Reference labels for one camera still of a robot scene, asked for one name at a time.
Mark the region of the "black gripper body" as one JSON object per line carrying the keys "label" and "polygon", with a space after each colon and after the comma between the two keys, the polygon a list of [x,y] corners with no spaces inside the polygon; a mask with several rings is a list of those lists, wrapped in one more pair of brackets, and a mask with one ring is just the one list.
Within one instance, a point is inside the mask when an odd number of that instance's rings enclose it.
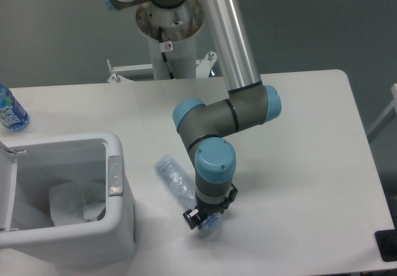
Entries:
{"label": "black gripper body", "polygon": [[230,202],[221,202],[219,204],[209,204],[199,200],[196,203],[196,209],[198,210],[198,216],[201,220],[206,220],[208,217],[220,213],[224,214],[225,210],[229,208]]}

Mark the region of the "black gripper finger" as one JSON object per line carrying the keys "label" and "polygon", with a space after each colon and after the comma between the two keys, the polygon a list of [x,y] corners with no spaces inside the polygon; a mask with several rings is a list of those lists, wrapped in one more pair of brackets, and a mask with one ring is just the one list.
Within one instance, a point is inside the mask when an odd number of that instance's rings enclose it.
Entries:
{"label": "black gripper finger", "polygon": [[183,214],[185,222],[189,226],[190,229],[202,229],[203,226],[203,210],[199,208],[189,209],[185,211]]}
{"label": "black gripper finger", "polygon": [[235,201],[237,194],[238,194],[238,189],[234,186],[233,183],[231,183],[228,195],[221,202],[221,210],[220,210],[221,214],[223,214],[225,210],[229,208],[230,204]]}

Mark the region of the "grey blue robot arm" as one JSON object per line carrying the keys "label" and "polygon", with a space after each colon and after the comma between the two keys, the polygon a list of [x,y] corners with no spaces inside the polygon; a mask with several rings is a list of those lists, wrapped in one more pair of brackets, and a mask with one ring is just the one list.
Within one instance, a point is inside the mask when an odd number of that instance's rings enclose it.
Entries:
{"label": "grey blue robot arm", "polygon": [[196,77],[195,36],[210,26],[228,98],[212,104],[187,99],[172,118],[195,169],[195,206],[184,219],[201,228],[223,213],[238,193],[232,179],[236,153],[232,135],[277,118],[282,104],[256,69],[237,0],[104,0],[111,10],[136,7],[136,24],[145,35],[155,79]]}

